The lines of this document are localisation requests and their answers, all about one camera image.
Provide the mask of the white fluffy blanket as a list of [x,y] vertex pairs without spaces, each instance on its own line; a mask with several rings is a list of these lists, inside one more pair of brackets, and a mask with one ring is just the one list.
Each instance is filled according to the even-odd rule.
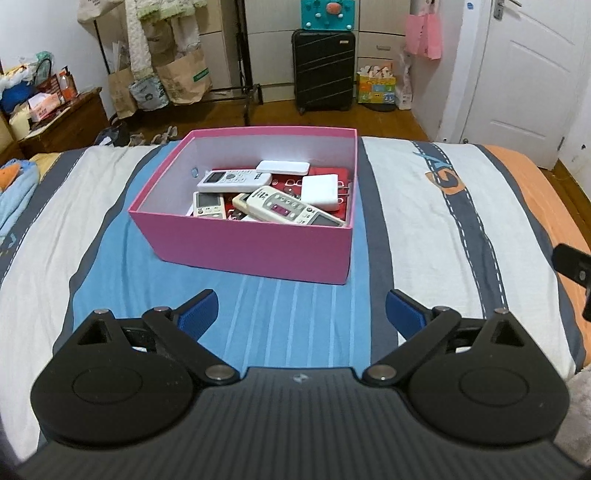
[[570,405],[554,443],[577,462],[590,466],[591,370],[585,367],[567,382]]

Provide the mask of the white 90W charger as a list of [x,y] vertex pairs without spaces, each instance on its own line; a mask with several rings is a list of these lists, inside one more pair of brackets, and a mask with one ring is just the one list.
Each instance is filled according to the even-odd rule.
[[337,174],[308,175],[301,179],[301,201],[327,212],[339,209]]

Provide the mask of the brown paper bag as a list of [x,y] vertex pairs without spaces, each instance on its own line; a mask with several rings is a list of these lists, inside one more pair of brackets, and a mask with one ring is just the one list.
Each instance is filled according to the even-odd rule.
[[174,105],[198,103],[211,89],[211,74],[201,46],[156,68],[166,95]]

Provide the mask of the striped bed sheet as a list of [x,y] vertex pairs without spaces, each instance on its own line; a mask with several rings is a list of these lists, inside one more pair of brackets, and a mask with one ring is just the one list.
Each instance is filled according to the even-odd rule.
[[[345,169],[348,226],[190,216],[208,171],[288,156]],[[33,383],[90,311],[131,317],[204,289],[219,299],[204,346],[238,370],[365,369],[403,342],[386,316],[393,289],[469,317],[509,309],[564,378],[590,362],[584,291],[551,266],[556,245],[584,237],[535,163],[503,147],[218,129],[30,162],[1,203],[17,210],[1,245],[10,463],[36,451]]]

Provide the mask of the pink hanging bag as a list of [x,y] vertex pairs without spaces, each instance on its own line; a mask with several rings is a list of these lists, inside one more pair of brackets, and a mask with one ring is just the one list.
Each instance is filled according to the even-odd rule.
[[405,27],[405,51],[408,54],[435,61],[442,58],[443,36],[439,1],[424,1],[417,14],[407,16]]

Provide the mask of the white door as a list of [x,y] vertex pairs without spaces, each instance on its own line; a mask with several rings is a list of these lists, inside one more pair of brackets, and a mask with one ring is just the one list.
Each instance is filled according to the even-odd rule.
[[492,13],[462,141],[552,167],[574,115],[590,36],[588,1],[506,1]]

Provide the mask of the teal tote bag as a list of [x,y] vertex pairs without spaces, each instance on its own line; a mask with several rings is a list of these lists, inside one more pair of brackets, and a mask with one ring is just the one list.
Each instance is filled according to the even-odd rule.
[[356,2],[353,0],[301,1],[301,28],[310,31],[353,31]]

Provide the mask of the colourful gift bag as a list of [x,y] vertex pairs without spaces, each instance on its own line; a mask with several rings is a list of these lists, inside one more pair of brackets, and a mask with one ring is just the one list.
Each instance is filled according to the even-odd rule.
[[363,66],[358,78],[358,102],[362,104],[394,105],[397,78],[393,64],[383,63]]

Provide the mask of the red printed paper bag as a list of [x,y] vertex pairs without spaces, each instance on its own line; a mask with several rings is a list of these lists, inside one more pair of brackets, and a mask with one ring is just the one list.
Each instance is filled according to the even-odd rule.
[[254,221],[286,225],[342,227],[346,184],[335,173],[294,175],[280,181],[259,168],[211,170],[193,193],[193,214],[223,218],[225,198],[233,209]]

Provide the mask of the cream TCL remote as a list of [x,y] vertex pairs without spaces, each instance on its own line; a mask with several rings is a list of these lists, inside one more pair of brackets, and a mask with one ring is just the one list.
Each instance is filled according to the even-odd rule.
[[256,222],[256,217],[249,214],[249,207],[247,207],[247,199],[249,193],[240,193],[232,198],[233,209],[230,212],[230,217],[233,220]]

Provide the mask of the white plastic bag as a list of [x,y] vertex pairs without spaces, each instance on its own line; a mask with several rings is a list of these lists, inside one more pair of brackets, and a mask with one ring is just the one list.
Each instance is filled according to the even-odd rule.
[[401,52],[397,60],[397,80],[394,87],[394,101],[401,111],[411,110],[413,105],[413,88],[411,80],[412,56],[407,52]]

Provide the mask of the white knit cardigan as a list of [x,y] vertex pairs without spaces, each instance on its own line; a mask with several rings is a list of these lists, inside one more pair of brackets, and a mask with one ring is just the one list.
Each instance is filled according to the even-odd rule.
[[135,80],[155,75],[153,57],[173,58],[200,46],[197,11],[207,1],[125,1],[130,68]]

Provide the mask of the white Qunda remote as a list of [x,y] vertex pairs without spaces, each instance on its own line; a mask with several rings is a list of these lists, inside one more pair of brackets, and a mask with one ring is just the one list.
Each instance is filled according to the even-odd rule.
[[192,216],[195,218],[225,219],[225,202],[221,194],[193,193]]
[[246,208],[250,216],[263,222],[327,227],[346,225],[341,219],[270,186],[250,193]]

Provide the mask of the white TCL remote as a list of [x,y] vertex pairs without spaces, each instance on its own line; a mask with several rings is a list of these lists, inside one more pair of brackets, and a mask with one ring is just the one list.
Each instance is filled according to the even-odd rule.
[[270,185],[270,173],[250,169],[211,170],[197,184],[197,192],[211,194],[252,193]]

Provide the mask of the beige wardrobe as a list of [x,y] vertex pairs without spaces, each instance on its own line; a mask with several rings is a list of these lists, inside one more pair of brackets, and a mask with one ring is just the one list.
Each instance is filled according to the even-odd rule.
[[408,1],[211,1],[197,11],[212,94],[294,100],[308,109],[351,103],[363,68],[399,68]]

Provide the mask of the wooden nightstand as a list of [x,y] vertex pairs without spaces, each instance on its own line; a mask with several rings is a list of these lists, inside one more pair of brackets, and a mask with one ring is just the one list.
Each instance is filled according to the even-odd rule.
[[81,93],[67,108],[18,142],[25,158],[40,153],[60,153],[94,144],[109,125],[101,87]]

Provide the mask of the black clothes rack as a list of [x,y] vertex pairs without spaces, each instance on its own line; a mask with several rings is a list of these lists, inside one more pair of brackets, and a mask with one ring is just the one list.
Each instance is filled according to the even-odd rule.
[[[116,9],[123,10],[123,32],[126,34],[123,41],[114,44],[113,59],[105,62],[115,117],[123,120],[139,110],[154,111],[168,106],[188,106],[174,105],[169,101],[156,72],[157,67],[164,66],[163,57],[153,57],[154,76],[142,80],[133,78],[124,2],[107,13]],[[243,102],[243,123],[248,125],[249,106],[253,102],[263,103],[263,92],[259,84],[252,80],[245,2],[207,1],[207,6],[197,11],[197,24],[200,46],[204,50],[206,65],[211,74],[211,89],[200,102],[240,99]]]

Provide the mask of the canvas tote bag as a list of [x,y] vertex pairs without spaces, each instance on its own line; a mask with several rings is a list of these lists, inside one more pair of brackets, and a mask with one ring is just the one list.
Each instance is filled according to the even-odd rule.
[[123,3],[123,0],[79,0],[77,22],[92,23]]

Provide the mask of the black suitcase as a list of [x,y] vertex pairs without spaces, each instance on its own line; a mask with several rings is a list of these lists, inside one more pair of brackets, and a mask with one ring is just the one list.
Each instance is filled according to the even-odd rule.
[[291,49],[297,110],[349,110],[356,80],[353,32],[299,29],[291,35]]

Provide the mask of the pink cardboard box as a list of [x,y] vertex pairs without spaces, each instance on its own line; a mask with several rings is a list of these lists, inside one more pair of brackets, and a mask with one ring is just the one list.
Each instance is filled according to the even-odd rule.
[[349,128],[259,126],[189,132],[165,157],[128,213],[158,258],[276,279],[342,285],[349,276],[356,188],[346,226],[199,219],[187,210],[208,171],[252,169],[263,160],[346,168],[358,179],[358,133]]

